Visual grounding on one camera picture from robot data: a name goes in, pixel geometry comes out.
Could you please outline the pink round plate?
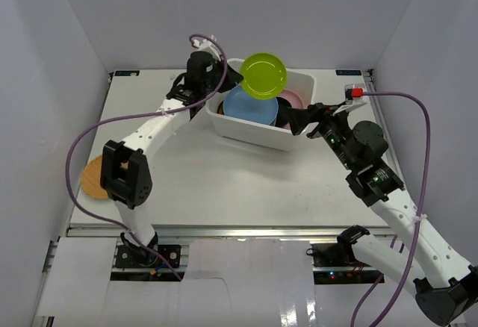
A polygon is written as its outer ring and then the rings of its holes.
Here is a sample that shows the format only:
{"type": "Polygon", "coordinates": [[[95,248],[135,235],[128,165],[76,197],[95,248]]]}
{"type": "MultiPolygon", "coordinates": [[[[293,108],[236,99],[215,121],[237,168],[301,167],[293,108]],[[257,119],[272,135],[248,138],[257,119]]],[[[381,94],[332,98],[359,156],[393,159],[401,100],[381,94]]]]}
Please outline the pink round plate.
{"type": "Polygon", "coordinates": [[[292,108],[296,108],[296,109],[304,108],[302,99],[293,91],[283,90],[277,97],[282,97],[284,99],[287,99],[292,104],[292,108]]]}

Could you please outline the blue round plate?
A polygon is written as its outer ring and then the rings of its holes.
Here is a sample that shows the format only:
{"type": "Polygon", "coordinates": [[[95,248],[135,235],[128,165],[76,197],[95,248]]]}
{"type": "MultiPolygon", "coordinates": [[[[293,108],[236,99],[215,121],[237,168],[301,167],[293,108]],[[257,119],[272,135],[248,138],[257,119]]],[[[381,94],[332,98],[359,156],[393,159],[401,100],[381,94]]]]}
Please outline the blue round plate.
{"type": "Polygon", "coordinates": [[[279,103],[276,98],[253,98],[241,85],[230,90],[223,101],[223,112],[226,116],[262,125],[274,125],[278,111],[279,103]]]}

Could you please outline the small black plate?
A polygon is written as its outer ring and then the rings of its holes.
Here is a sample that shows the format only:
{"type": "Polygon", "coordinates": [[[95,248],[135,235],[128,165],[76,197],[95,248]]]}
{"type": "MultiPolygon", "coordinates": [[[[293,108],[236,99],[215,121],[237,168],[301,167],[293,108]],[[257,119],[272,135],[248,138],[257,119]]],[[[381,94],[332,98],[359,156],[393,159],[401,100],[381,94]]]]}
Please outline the small black plate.
{"type": "Polygon", "coordinates": [[[277,128],[288,129],[289,121],[285,111],[287,108],[292,108],[292,104],[287,99],[282,97],[277,97],[276,100],[278,102],[278,112],[276,114],[275,126],[277,128]]]}

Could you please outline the green round plate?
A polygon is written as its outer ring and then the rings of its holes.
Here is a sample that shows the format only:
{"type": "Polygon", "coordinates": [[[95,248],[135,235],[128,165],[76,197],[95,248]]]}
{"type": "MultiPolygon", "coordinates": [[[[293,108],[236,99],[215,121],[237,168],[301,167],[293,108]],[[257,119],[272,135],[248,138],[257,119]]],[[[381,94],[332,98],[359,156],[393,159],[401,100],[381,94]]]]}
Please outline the green round plate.
{"type": "Polygon", "coordinates": [[[285,89],[288,72],[282,60],[268,52],[255,53],[240,66],[243,80],[240,83],[254,99],[276,98],[285,89]]]}

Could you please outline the woven bamboo round plate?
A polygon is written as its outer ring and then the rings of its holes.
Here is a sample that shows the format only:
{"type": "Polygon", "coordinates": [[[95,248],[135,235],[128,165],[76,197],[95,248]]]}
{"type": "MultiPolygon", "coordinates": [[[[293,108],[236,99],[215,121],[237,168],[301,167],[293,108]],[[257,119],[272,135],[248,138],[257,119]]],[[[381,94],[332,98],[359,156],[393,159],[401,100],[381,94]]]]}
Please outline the woven bamboo round plate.
{"type": "Polygon", "coordinates": [[[81,189],[92,199],[105,200],[108,193],[100,184],[102,155],[92,159],[81,174],[81,189]]]}

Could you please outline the yellow patterned dark-rimmed plate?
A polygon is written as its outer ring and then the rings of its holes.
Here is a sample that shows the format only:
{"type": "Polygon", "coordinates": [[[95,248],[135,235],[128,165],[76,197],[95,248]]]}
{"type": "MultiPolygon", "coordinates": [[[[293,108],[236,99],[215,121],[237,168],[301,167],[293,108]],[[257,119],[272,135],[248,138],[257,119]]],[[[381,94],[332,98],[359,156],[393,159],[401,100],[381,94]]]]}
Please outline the yellow patterned dark-rimmed plate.
{"type": "Polygon", "coordinates": [[[219,115],[223,115],[224,114],[224,110],[223,110],[223,103],[221,102],[217,108],[217,114],[219,115]]]}

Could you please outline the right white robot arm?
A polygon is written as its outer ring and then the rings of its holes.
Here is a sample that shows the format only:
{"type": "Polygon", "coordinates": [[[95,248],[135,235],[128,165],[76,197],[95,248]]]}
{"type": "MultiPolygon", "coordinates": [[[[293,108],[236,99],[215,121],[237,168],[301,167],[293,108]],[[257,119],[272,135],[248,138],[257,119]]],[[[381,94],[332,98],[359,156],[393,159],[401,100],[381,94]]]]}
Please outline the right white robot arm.
{"type": "Polygon", "coordinates": [[[350,127],[349,106],[317,103],[306,109],[285,108],[291,132],[302,133],[313,123],[309,139],[321,137],[349,170],[346,181],[354,195],[383,219],[406,246],[413,261],[381,243],[359,225],[338,236],[338,260],[359,261],[399,282],[409,268],[404,288],[423,314],[447,326],[477,303],[477,268],[462,257],[418,210],[399,176],[384,162],[388,149],[382,128],[362,120],[350,127]]]}

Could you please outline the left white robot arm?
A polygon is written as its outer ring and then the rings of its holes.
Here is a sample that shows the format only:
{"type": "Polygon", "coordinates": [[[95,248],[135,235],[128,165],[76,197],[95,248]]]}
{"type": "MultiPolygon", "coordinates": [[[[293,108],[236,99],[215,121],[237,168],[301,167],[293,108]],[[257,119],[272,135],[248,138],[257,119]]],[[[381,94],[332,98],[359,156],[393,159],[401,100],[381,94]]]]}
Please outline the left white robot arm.
{"type": "Polygon", "coordinates": [[[159,107],[161,115],[145,121],[121,141],[104,145],[100,185],[119,211],[126,226],[121,241],[139,265],[149,267],[158,260],[158,236],[145,207],[153,188],[149,160],[197,115],[206,96],[215,90],[227,92],[242,80],[239,72],[211,53],[194,52],[159,107]]]}

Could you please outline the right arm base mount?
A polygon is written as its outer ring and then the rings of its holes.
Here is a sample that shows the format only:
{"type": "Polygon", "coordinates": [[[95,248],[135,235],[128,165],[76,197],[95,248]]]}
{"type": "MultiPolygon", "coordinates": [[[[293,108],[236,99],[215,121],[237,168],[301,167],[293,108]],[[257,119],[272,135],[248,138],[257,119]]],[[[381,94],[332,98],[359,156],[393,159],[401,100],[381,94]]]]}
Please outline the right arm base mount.
{"type": "Polygon", "coordinates": [[[305,253],[312,258],[316,285],[373,284],[385,280],[373,267],[348,258],[337,243],[315,243],[305,253]]]}

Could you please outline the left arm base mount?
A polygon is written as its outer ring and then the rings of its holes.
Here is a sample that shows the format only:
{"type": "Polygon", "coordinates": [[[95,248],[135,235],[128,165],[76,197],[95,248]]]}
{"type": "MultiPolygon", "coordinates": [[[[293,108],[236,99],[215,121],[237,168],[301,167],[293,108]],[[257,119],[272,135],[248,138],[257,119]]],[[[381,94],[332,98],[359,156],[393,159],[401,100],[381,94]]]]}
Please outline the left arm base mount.
{"type": "MultiPolygon", "coordinates": [[[[178,273],[180,278],[184,272],[180,270],[181,246],[158,245],[155,249],[167,260],[170,266],[178,273]]],[[[146,257],[137,253],[137,249],[120,244],[117,246],[113,269],[112,281],[178,281],[171,269],[156,255],[146,253],[146,257]]]]}

